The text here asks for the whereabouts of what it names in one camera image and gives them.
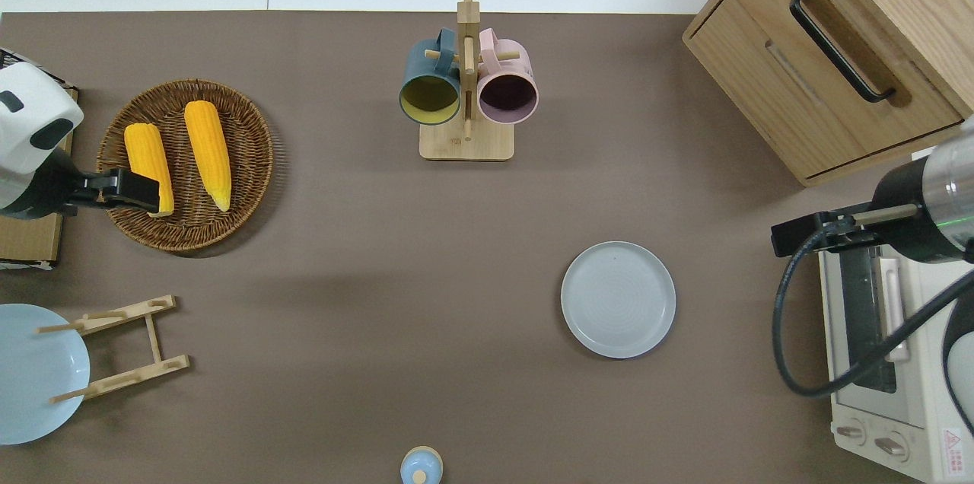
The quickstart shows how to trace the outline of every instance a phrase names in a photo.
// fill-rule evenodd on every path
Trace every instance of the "plate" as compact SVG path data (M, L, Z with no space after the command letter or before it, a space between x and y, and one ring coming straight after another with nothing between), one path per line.
M199 179L186 132L186 103L216 106L230 157L230 210L221 212ZM125 127L152 123L159 128L173 181L173 214L152 218L143 210L116 208L108 216L128 238L171 253L188 253L222 241L240 230L267 192L274 166L274 140L264 116L247 96L229 86L188 78L150 88L127 103L101 139L98 171L129 168Z
M676 314L676 288L667 268L637 244L614 240L575 258L561 283L561 310L587 348L631 358L660 344Z
M88 349L75 330L35 333L67 324L60 315L28 304L0 306L0 444L41 438L63 425L82 396L55 404L52 396L88 386Z

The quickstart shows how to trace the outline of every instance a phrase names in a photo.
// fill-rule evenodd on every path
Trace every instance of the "round woven tray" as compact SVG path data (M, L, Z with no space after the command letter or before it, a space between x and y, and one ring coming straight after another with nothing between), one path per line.
M183 108L194 100L212 102L219 112L230 154L230 210L221 212L206 193L193 158ZM239 230L254 213L271 183L274 144L253 102L232 88L191 78L150 88L122 108L108 126L98 151L98 170L129 168L125 127L153 123L166 148L173 180L173 214L151 218L143 210L116 208L108 215L129 238L167 252L187 252L216 244Z

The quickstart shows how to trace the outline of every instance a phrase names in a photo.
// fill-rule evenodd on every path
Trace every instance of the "black cable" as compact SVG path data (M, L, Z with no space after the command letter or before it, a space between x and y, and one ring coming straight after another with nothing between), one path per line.
M793 390L795 393L799 393L801 396L807 396L809 398L821 398L835 393L837 390L848 386L852 381L858 380L863 377L869 370L873 369L877 363L883 361L883 357L889 355L892 350L896 349L897 345L902 344L907 338L909 338L913 332L919 327L925 324L930 318L937 313L937 311L942 310L950 304L951 301L956 300L961 294L963 294L967 289L974 286L974 270L968 272L967 275L961 276L953 284L947 286L941 293L936 294L932 300L928 301L923 307L919 308L915 314L903 322L903 325L893 331L892 334L887 336L880 344L877 344L869 352L849 366L849 369L838 376L835 380L829 381L827 384L822 384L818 387L806 387L803 384L799 384L794 380L791 371L788 370L788 364L785 362L784 356L784 346L781 341L781 322L782 314L784 313L784 301L785 294L788 292L789 283L791 283L792 276L794 275L794 269L797 268L797 264L801 261L801 258L813 252L813 249L819 244L819 242L825 238L825 236L830 231L827 228L819 228L814 234L801 244L801 247L794 252L794 255L788 262L788 266L785 268L784 275L781 277L781 283L778 286L778 292L775 295L775 314L772 318L772 344L775 348L775 363L778 367L778 373L781 374L781 379L785 381L788 388Z

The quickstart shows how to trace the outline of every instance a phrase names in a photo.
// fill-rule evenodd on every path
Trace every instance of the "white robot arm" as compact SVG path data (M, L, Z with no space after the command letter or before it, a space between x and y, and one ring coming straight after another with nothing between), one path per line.
M0 68L0 215L41 218L76 207L159 207L159 183L132 171L80 172L58 144L84 119L45 72L27 62Z

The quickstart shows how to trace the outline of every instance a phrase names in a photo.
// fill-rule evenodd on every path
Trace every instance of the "oven knob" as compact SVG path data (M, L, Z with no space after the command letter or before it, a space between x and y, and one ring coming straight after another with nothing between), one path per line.
M905 462L910 457L910 449L907 447L907 441L904 439L903 435L894 431L890 433L892 436L884 436L884 438L877 438L874 440L877 448L883 450L891 457L896 457L897 460Z
M863 431L863 425L859 419L850 419L848 425L838 425L835 422L832 422L832 433L839 436L845 436L845 438L848 438L860 446L866 443L866 431Z

